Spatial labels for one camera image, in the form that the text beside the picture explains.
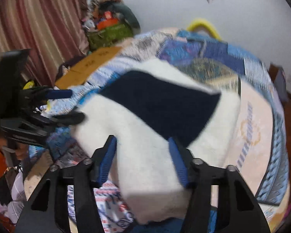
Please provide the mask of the black and white striped sweater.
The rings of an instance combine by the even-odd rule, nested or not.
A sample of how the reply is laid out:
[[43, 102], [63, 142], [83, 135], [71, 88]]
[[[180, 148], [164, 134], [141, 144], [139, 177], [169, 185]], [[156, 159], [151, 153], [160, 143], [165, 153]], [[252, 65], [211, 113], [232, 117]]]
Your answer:
[[222, 166], [240, 111], [235, 92], [194, 81], [168, 62], [136, 64], [82, 106], [86, 120], [74, 132], [92, 155], [117, 138], [111, 179], [136, 220], [145, 224], [185, 216], [190, 192], [180, 184], [170, 137], [213, 166]]

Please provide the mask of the pile of clothes on box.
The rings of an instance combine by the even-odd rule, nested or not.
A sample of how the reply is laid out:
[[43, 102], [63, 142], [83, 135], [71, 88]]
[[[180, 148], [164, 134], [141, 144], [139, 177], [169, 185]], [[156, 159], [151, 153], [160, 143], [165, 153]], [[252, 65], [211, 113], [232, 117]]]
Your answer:
[[121, 2], [122, 0], [90, 0], [85, 7], [85, 15], [81, 20], [83, 28], [87, 30], [96, 28], [96, 24], [103, 19], [104, 12], [110, 10], [108, 7]]

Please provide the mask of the yellow garment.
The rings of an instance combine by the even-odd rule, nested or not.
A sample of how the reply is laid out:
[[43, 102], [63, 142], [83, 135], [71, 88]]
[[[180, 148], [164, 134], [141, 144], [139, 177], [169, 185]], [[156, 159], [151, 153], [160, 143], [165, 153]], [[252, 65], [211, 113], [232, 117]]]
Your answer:
[[25, 86], [23, 87], [23, 90], [28, 90], [28, 89], [34, 88], [35, 86], [36, 84], [34, 80], [27, 81]]

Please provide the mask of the dark garment beside bed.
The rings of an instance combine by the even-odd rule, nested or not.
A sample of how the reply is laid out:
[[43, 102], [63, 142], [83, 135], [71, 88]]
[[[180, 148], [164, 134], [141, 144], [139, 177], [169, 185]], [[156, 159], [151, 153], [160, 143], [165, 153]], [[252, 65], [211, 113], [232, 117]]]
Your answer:
[[65, 75], [73, 66], [75, 66], [79, 61], [81, 61], [84, 58], [85, 58], [84, 55], [83, 56], [75, 56], [75, 57], [71, 58], [70, 60], [62, 63], [58, 68], [58, 72], [57, 72], [57, 75], [55, 77], [55, 81], [57, 81], [61, 77], [63, 77], [63, 75]]

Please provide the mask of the wooden lap desk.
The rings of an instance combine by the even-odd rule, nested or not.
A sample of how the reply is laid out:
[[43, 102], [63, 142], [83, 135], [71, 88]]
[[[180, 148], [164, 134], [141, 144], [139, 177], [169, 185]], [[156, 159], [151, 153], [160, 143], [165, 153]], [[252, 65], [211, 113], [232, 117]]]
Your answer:
[[71, 86], [82, 85], [100, 66], [113, 59], [122, 47], [103, 47], [91, 53], [75, 64], [67, 73], [55, 82], [55, 86], [66, 90]]

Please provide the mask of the striped pink curtain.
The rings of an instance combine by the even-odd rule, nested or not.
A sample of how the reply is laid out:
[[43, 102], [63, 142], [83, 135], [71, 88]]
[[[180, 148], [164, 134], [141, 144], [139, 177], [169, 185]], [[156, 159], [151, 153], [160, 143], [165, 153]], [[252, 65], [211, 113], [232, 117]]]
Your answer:
[[53, 86], [59, 66], [86, 54], [87, 0], [0, 0], [0, 56], [29, 49], [25, 74]]

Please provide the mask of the blue patchwork bedspread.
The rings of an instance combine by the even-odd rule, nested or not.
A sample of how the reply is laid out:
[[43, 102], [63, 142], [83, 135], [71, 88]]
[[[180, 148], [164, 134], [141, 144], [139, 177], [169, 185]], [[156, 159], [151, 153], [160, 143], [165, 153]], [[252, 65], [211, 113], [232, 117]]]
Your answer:
[[[81, 110], [109, 83], [136, 64], [154, 58], [168, 62], [200, 84], [239, 95], [234, 133], [225, 160], [218, 167], [234, 165], [239, 170], [269, 227], [276, 228], [287, 209], [290, 193], [283, 108], [264, 64], [237, 47], [186, 30], [155, 31], [135, 37], [94, 71], [83, 86], [74, 86], [71, 99], [53, 100], [48, 115], [66, 114], [74, 107]], [[30, 197], [52, 163], [68, 167], [91, 156], [76, 140], [76, 129], [60, 129], [51, 139], [51, 151], [39, 149], [40, 155], [24, 179], [26, 197]], [[110, 173], [111, 170], [107, 182], [94, 195], [104, 229], [121, 232], [136, 218]]]

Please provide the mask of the green fabric storage box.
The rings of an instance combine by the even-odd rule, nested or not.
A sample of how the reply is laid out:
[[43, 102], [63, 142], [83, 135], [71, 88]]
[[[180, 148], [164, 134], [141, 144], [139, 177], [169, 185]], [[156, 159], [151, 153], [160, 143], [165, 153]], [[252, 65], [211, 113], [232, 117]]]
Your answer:
[[87, 32], [86, 35], [89, 48], [93, 51], [101, 47], [112, 46], [125, 38], [133, 37], [133, 31], [129, 25], [119, 23], [96, 32]]

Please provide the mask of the orange box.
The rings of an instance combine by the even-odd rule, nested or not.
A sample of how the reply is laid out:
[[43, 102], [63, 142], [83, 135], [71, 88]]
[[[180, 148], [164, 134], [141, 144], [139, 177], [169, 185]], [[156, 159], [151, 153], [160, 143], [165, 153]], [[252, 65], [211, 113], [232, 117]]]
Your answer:
[[97, 24], [97, 30], [103, 30], [107, 27], [116, 25], [117, 23], [119, 23], [119, 20], [117, 18], [106, 19]]

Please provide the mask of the dark green plush toy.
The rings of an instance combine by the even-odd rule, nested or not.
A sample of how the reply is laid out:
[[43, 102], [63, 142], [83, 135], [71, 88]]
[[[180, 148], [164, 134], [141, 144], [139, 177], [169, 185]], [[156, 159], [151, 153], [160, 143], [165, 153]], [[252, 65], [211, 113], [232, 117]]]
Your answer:
[[131, 28], [139, 30], [140, 24], [137, 18], [135, 17], [132, 10], [127, 7], [124, 3], [114, 3], [113, 4], [114, 11], [116, 13], [120, 13], [123, 19], [130, 25]]

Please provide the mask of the grey bag on floor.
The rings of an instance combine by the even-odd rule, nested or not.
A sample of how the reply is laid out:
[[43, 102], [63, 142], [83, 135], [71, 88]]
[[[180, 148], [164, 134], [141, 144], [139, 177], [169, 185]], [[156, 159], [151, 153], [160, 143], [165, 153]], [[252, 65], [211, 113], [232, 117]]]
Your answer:
[[289, 101], [285, 72], [281, 66], [274, 66], [274, 69], [275, 69], [275, 79], [273, 83], [278, 92], [279, 99], [281, 103], [284, 105]]

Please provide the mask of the yellow foam tube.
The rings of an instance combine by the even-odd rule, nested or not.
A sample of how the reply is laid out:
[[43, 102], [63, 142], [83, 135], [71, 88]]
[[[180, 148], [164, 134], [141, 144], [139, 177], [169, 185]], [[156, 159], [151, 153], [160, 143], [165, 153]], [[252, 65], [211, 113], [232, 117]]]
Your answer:
[[211, 36], [212, 38], [218, 41], [222, 40], [219, 32], [214, 27], [214, 25], [211, 24], [206, 19], [203, 19], [203, 18], [194, 19], [187, 27], [187, 31], [189, 32], [196, 32], [197, 30], [200, 30], [200, 29], [205, 30], [208, 33], [208, 35]]

